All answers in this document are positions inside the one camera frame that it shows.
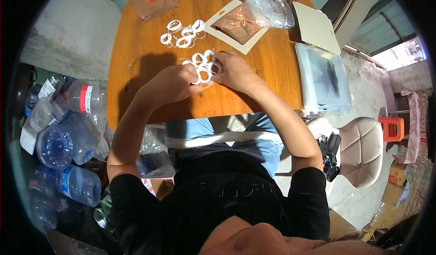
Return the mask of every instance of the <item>white tufted chair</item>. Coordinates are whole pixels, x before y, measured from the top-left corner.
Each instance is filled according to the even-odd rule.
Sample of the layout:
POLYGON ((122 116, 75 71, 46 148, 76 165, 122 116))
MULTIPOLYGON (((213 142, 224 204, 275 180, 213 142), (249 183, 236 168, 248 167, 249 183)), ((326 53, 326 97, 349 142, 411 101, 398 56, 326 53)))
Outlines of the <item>white tufted chair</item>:
MULTIPOLYGON (((307 127, 315 138, 324 134, 327 138, 332 132, 341 136, 337 151, 337 163, 341 175, 356 188, 373 184, 380 175, 383 156, 383 131, 381 124, 368 117, 358 117, 341 128, 335 128, 324 118, 307 122, 307 127)), ((327 196, 333 185, 327 182, 327 196)))

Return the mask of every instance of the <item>white cord loop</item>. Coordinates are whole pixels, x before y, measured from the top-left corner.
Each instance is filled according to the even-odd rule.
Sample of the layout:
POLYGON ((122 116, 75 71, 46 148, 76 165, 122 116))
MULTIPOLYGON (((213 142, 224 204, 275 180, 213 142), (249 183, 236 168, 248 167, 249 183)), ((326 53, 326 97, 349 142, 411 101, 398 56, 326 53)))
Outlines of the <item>white cord loop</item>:
POLYGON ((204 32, 204 21, 202 20, 196 20, 193 25, 189 25, 188 27, 182 27, 182 23, 179 20, 172 20, 168 23, 166 29, 168 30, 168 33, 161 35, 161 43, 166 44, 168 48, 192 48, 195 45, 195 39, 202 39, 206 36, 206 32, 204 32), (182 30, 181 38, 172 36, 172 34, 175 34, 180 30, 182 30), (201 38, 197 36, 200 32, 204 32, 204 36, 201 38), (172 38, 176 40, 175 45, 171 42, 172 38))
POLYGON ((182 65, 186 64, 192 64, 194 65, 198 80, 197 82, 193 82, 194 85, 200 85, 203 89, 207 89, 212 85, 212 77, 213 74, 220 74, 221 73, 221 65, 218 63, 215 63, 215 54, 212 50, 206 50, 204 54, 195 53, 192 55, 192 60, 185 59, 185 61, 182 62, 182 65), (216 66, 218 68, 218 73, 212 72, 212 67, 216 66), (205 72, 208 74, 208 77, 203 80, 201 78, 200 72, 205 72))
POLYGON ((174 34, 175 32, 177 32, 178 30, 180 30, 180 28, 182 27, 182 23, 179 20, 172 20, 167 26, 166 29, 168 29, 168 33, 170 34, 174 34))

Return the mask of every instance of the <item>person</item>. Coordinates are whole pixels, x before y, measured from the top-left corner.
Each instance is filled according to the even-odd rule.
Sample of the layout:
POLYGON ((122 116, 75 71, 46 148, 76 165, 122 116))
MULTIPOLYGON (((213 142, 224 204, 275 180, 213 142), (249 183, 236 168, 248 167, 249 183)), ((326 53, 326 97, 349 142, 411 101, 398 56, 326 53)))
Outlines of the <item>person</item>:
MULTIPOLYGON (((313 135, 285 101, 234 52, 216 59, 213 81, 254 99, 264 110, 247 131, 278 134, 292 154, 290 190, 273 180, 281 143, 267 139, 168 150, 174 190, 158 201, 136 168, 143 129, 162 105, 203 89, 193 65, 159 72, 136 94, 112 141, 107 173, 111 220, 126 254, 384 254, 362 241, 327 241, 329 207, 322 155, 313 135)), ((168 122, 167 135, 195 139, 213 135, 208 119, 168 122)))

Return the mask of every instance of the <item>light blue pants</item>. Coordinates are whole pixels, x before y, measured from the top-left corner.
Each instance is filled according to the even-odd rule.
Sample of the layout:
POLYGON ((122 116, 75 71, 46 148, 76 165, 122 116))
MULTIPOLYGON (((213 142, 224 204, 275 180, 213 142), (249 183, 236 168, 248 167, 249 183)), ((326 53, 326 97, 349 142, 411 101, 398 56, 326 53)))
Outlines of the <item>light blue pants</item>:
MULTIPOLYGON (((259 118, 253 122, 246 129, 246 131, 265 131, 277 133, 273 123, 265 113, 259 113, 259 118)), ((209 119, 201 118, 167 122, 166 135, 169 138, 191 140, 200 137, 214 136, 215 133, 209 119)), ((282 143, 277 144, 269 140, 256 139, 245 142, 235 142, 231 147, 226 143, 216 143, 192 149, 169 148, 168 154, 170 154, 170 159, 173 165, 175 165, 177 168, 175 163, 176 155, 177 159, 179 160, 189 160, 219 151, 238 151, 242 154, 248 154, 259 160, 259 163, 265 167, 270 176, 274 177, 275 172, 280 164, 280 155, 283 147, 284 146, 282 143)))

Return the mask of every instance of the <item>black t-shirt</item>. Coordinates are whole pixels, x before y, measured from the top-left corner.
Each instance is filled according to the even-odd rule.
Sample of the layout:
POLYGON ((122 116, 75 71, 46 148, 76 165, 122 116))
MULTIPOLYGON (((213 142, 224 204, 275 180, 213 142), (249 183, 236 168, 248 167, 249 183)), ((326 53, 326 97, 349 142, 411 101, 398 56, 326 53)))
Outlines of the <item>black t-shirt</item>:
POLYGON ((210 233, 236 215, 268 223, 284 236, 326 240, 330 218, 324 173, 298 170, 288 197, 259 163, 222 151, 179 164, 174 190, 162 201, 135 176, 112 180, 111 220, 130 254, 198 254, 210 233))

